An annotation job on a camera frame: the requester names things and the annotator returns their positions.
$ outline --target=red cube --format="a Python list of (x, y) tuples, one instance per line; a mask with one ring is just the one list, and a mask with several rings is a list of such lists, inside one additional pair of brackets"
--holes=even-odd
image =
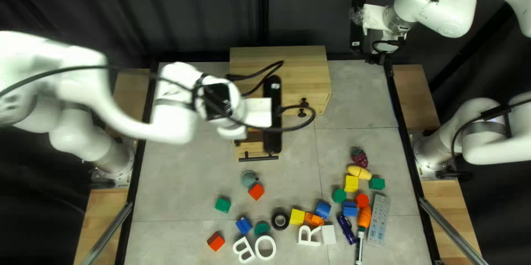
[(253, 197), (255, 201), (258, 201), (258, 199), (264, 194), (264, 188), (259, 183), (256, 183), (251, 190), (249, 190), (249, 194)]
[(216, 232), (207, 240), (207, 243), (216, 252), (225, 244), (225, 240)]

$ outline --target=black drawer knob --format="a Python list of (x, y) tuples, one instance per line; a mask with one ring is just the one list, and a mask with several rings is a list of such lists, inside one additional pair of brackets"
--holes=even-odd
[(309, 103), (306, 102), (306, 98), (301, 98), (301, 101), (302, 101), (302, 102), (301, 102), (301, 106), (302, 106), (302, 107), (305, 107), (305, 108), (306, 108), (306, 107), (309, 106)]
[(301, 108), (301, 109), (299, 110), (299, 113), (297, 114), (297, 117), (299, 117), (299, 118), (304, 118), (304, 117), (306, 117), (306, 113), (304, 112), (304, 108)]

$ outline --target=remote control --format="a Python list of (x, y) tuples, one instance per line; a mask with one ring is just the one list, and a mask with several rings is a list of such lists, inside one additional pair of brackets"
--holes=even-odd
[(367, 242), (383, 246), (386, 235), (387, 218), (389, 217), (389, 198), (380, 194), (374, 196), (371, 225), (368, 230)]

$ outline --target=gray tabletop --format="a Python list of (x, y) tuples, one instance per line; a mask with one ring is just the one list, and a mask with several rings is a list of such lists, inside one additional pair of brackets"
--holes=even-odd
[[(192, 65), (219, 76), (228, 71), (228, 63)], [(385, 245), (367, 245), (363, 264), (429, 264), (383, 68), (361, 61), (329, 61), (329, 69), (332, 97), (325, 114), (304, 129), (284, 133), (279, 160), (237, 162), (230, 142), (206, 123), (185, 146), (149, 141), (126, 264), (239, 264), (232, 245), (241, 237), (235, 222), (242, 215), (253, 225), (269, 223), (276, 208), (314, 212), (320, 200), (332, 205), (328, 224), (335, 226), (337, 244), (297, 245), (298, 227), (290, 225), (269, 234), (277, 244), (276, 256), (253, 263), (354, 264), (355, 247), (349, 246), (335, 220), (341, 207), (331, 200), (334, 188), (343, 187), (351, 146), (365, 150), (368, 169), (386, 180), (380, 193), (391, 200)], [(304, 120), (284, 117), (283, 122), (291, 126)], [(247, 169), (257, 172), (264, 186), (258, 201), (240, 185), (240, 173)], [(359, 190), (374, 198), (367, 181), (360, 180)], [(230, 198), (228, 214), (214, 208), (220, 195)], [(218, 252), (207, 245), (216, 231), (226, 241)], [(254, 233), (247, 237), (254, 246)]]

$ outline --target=white robotic arm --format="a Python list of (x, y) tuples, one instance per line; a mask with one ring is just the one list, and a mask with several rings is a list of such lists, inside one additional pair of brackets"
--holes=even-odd
[[(531, 0), (504, 0), (514, 10), (524, 35), (531, 37)], [(415, 23), (429, 27), (449, 38), (466, 34), (474, 20), (477, 0), (395, 0), (387, 7), (366, 4), (363, 9), (363, 28), (382, 31), (380, 40), (398, 40)], [(398, 47), (383, 42), (376, 50), (392, 52)]]
[[(531, 0), (505, 0), (514, 10), (521, 31), (531, 38)], [(363, 29), (380, 31), (372, 43), (373, 53), (393, 52), (399, 38), (404, 38), (417, 22), (439, 34), (458, 38), (468, 32), (477, 0), (395, 0), (387, 7), (365, 4)], [(531, 99), (531, 92), (520, 94), (510, 105)], [(509, 123), (503, 116), (479, 117), (500, 104), (492, 99), (476, 98), (465, 102), (430, 137), (419, 139), (414, 145), (415, 158), (424, 171), (439, 171), (452, 158), (452, 141), (455, 152), (472, 164), (486, 165), (501, 162), (531, 160), (531, 103), (507, 109)]]
[[(126, 115), (113, 100), (106, 57), (100, 52), (18, 32), (0, 32), (0, 91), (36, 74), (77, 66), (23, 85), (0, 97), (0, 126), (49, 133), (57, 150), (95, 161), (107, 176), (130, 168), (127, 149), (92, 125), (94, 110), (124, 135), (157, 142), (185, 144), (195, 132), (197, 117), (217, 126), (225, 139), (246, 139), (246, 125), (271, 126), (271, 99), (244, 99), (229, 80), (206, 75), (193, 66), (174, 63), (160, 70), (151, 122)], [(215, 93), (222, 113), (206, 105), (205, 86)]]

